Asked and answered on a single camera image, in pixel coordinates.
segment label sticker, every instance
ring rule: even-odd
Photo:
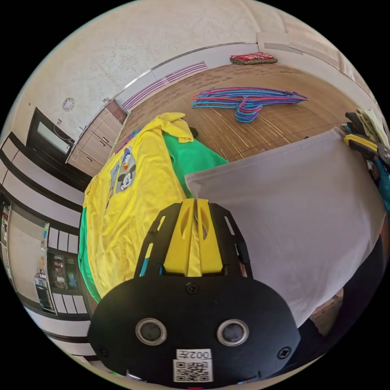
[[[211,349],[177,349],[176,359],[211,359]]]
[[[210,349],[177,349],[173,360],[174,382],[212,382]]]

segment white wall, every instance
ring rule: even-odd
[[[11,211],[8,223],[8,259],[15,289],[26,298],[39,303],[34,284],[38,272],[43,227]]]
[[[36,106],[53,123],[60,119],[61,129],[77,139],[105,98],[191,50],[256,42],[258,32],[288,33],[292,45],[313,50],[328,42],[299,23],[254,0],[140,0],[123,5],[82,26],[44,59],[24,86],[1,139],[12,130],[25,143]],[[334,59],[335,48],[326,54]],[[70,112],[62,108],[67,98],[75,101]]]

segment yellow t-shirt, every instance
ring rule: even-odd
[[[158,213],[186,198],[173,171],[163,131],[179,142],[193,137],[182,113],[165,113],[111,156],[85,191],[89,267],[101,298],[132,279],[146,233]],[[199,275],[193,227],[188,276]]]

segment cloth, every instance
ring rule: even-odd
[[[298,327],[364,262],[385,217],[364,160],[337,129],[186,182],[195,198],[232,213],[253,277],[285,299]]]
[[[364,135],[364,136],[366,135],[366,132],[364,131],[363,124],[359,120],[356,113],[345,113],[345,117],[347,119],[349,119],[353,124],[353,128],[355,129],[353,134],[360,134],[360,135]]]
[[[364,127],[366,136],[371,141],[382,143],[385,146],[390,147],[389,139],[385,133],[383,124],[370,108],[356,108],[355,113]]]
[[[187,198],[191,198],[192,195],[187,188],[185,175],[228,163],[196,139],[193,142],[180,143],[176,137],[168,133],[163,133],[162,136],[171,157],[173,170]]]
[[[80,269],[82,278],[89,291],[91,297],[100,302],[100,295],[96,289],[95,282],[89,268],[88,263],[88,249],[87,249],[87,208],[82,210],[80,223],[80,242],[78,246],[78,267]]]
[[[101,298],[132,279],[139,252],[158,213],[185,199],[162,133],[193,142],[182,113],[165,113],[146,125],[120,154],[114,154],[85,191],[87,255]],[[197,231],[193,229],[188,275],[199,274]]]
[[[119,148],[115,151],[115,153],[119,153],[125,147],[127,142],[129,142],[131,139],[133,139],[140,131],[141,131],[141,129],[137,129],[137,130],[133,131],[131,134],[129,134],[127,136],[127,138],[123,141],[122,145],[119,146]]]
[[[230,62],[238,65],[273,64],[277,59],[267,53],[257,52],[230,56]]]
[[[130,141],[141,130],[136,130],[128,137]],[[166,132],[162,134],[168,153],[171,157],[172,167],[176,177],[187,197],[192,197],[190,190],[187,188],[185,175],[188,173],[198,172],[205,169],[211,169],[228,161],[194,140],[193,142],[180,143],[178,138]],[[89,268],[87,255],[87,208],[82,211],[80,224],[80,244],[79,244],[79,268],[91,296],[100,302],[101,298],[96,290],[95,282]]]

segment white tablecloth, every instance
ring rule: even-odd
[[[195,198],[232,213],[254,278],[285,299],[298,327],[352,277],[384,222],[365,162],[337,129],[186,182]]]

